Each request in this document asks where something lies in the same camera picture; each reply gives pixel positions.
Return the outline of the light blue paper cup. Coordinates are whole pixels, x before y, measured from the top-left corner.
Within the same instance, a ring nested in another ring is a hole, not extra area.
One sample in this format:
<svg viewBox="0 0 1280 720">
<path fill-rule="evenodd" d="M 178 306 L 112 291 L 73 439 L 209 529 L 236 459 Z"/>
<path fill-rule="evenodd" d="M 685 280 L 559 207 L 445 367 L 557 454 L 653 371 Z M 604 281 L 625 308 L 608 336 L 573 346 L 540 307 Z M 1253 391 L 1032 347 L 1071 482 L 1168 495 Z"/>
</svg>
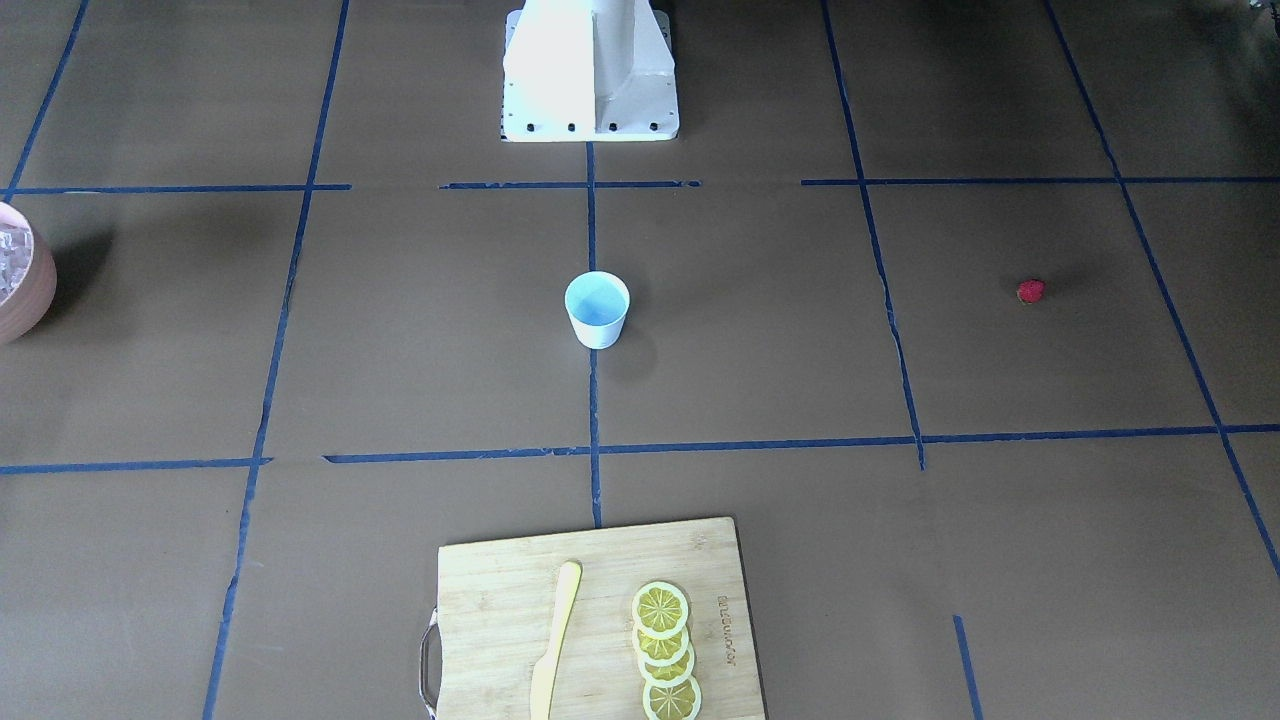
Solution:
<svg viewBox="0 0 1280 720">
<path fill-rule="evenodd" d="M 579 342 L 590 350 L 614 345 L 630 310 L 626 283 L 609 272 L 586 272 L 564 290 L 564 310 Z"/>
</svg>

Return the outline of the pink bowl of ice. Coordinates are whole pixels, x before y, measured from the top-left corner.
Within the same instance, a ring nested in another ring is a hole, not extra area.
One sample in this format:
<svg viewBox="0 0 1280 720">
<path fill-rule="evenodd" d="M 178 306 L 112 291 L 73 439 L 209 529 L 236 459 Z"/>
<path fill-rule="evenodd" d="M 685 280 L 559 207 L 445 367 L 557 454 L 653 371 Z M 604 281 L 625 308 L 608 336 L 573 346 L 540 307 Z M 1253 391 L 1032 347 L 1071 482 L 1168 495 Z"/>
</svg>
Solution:
<svg viewBox="0 0 1280 720">
<path fill-rule="evenodd" d="M 12 205 L 1 205 L 1 343 L 33 329 L 52 305 L 58 272 L 49 242 Z"/>
</svg>

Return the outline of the yellow plastic knife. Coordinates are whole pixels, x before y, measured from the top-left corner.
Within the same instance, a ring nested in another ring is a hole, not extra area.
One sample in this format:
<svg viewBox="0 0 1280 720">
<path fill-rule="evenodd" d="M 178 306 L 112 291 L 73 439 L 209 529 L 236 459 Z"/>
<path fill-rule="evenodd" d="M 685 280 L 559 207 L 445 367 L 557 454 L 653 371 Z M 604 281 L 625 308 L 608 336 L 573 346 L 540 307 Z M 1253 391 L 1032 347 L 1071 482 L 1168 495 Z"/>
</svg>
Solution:
<svg viewBox="0 0 1280 720">
<path fill-rule="evenodd" d="M 543 655 L 532 665 L 527 705 L 530 719 L 550 717 L 550 707 L 561 653 L 581 578 L 582 568 L 577 561 L 564 561 L 559 566 L 556 580 L 547 647 Z"/>
</svg>

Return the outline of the bamboo cutting board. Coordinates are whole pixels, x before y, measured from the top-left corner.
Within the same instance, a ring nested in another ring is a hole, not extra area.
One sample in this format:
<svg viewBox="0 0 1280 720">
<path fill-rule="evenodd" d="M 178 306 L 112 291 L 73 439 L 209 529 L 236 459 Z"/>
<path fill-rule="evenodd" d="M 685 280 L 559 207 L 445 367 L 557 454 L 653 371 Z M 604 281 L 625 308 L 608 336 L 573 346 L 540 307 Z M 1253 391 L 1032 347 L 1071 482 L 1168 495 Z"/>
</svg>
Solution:
<svg viewBox="0 0 1280 720">
<path fill-rule="evenodd" d="M 696 719 L 765 717 L 737 528 L 709 518 L 442 547 L 420 660 L 430 719 L 530 719 L 532 665 L 570 560 L 582 578 L 549 719 L 645 719 L 630 602 L 654 580 L 676 584 L 690 603 Z"/>
</svg>

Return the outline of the red strawberry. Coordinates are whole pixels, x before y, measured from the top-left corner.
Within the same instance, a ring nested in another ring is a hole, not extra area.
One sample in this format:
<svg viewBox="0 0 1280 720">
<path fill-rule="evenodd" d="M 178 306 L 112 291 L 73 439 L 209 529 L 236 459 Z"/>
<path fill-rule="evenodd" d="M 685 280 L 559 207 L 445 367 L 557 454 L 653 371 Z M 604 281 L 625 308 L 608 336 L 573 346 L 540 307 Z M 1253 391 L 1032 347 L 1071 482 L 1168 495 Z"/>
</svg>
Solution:
<svg viewBox="0 0 1280 720">
<path fill-rule="evenodd" d="M 1016 297 L 1021 304 L 1037 304 L 1043 300 L 1046 290 L 1047 284 L 1043 281 L 1030 278 L 1018 284 Z"/>
</svg>

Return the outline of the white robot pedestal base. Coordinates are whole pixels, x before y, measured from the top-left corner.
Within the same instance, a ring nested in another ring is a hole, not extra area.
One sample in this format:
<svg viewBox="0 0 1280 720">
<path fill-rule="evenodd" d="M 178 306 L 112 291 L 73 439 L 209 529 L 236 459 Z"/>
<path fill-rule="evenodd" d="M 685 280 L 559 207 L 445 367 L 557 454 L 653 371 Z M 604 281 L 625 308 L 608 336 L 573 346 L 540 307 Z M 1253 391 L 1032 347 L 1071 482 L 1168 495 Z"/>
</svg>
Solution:
<svg viewBox="0 0 1280 720">
<path fill-rule="evenodd" d="M 660 142 L 680 132 L 669 14 L 649 1 L 526 1 L 506 17 L 500 138 Z"/>
</svg>

